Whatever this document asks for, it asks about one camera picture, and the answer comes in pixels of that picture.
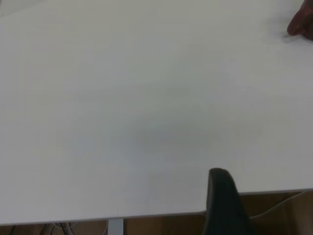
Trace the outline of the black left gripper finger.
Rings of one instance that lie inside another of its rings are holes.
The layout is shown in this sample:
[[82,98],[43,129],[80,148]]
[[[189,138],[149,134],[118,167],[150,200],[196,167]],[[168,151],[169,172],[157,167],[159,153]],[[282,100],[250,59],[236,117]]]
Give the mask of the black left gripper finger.
[[230,173],[209,170],[204,235],[253,235],[254,229]]

